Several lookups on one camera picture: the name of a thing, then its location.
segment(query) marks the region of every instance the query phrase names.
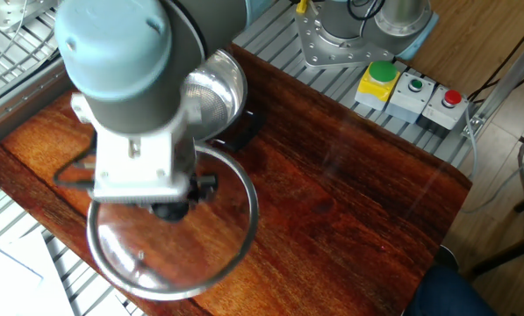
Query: wooden table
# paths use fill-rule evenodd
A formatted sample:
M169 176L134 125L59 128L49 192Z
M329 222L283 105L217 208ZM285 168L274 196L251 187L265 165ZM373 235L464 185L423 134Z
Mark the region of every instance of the wooden table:
M233 53L248 78L247 109L267 116L233 154L259 197L255 243L198 297L129 298L149 315L400 315L470 182L250 53ZM87 194L52 181L93 132L70 110L72 92L0 144L0 187L96 268L85 237Z

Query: metal mounting plate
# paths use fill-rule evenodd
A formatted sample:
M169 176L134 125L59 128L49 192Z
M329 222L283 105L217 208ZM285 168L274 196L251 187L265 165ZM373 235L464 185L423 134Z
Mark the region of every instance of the metal mounting plate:
M318 20L318 11L325 5L319 3L316 11L309 8L305 14L295 14L298 34L305 54L306 65L314 68L354 67L368 65L372 61L391 61L394 55L382 48L366 42L364 39L349 39L356 45L332 44L324 40Z

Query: stainless steel bowl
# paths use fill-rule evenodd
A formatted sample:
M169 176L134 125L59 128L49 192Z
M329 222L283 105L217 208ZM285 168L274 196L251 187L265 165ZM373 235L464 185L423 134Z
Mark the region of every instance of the stainless steel bowl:
M184 106L200 111L200 119L191 120L189 133L195 140L209 140L223 132L242 114L247 90L238 62L229 53L217 51L182 85Z

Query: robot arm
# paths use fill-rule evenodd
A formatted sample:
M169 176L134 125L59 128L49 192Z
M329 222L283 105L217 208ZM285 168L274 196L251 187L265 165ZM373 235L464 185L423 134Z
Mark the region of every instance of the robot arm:
M271 0L67 0L55 38L97 131L92 194L100 202L182 201L195 168L180 102L185 77L228 45Z

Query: white button box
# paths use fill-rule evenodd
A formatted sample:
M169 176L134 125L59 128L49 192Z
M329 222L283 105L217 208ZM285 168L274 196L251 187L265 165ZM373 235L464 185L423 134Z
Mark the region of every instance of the white button box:
M423 116L452 130L469 107L469 101L458 92L439 86L422 112Z

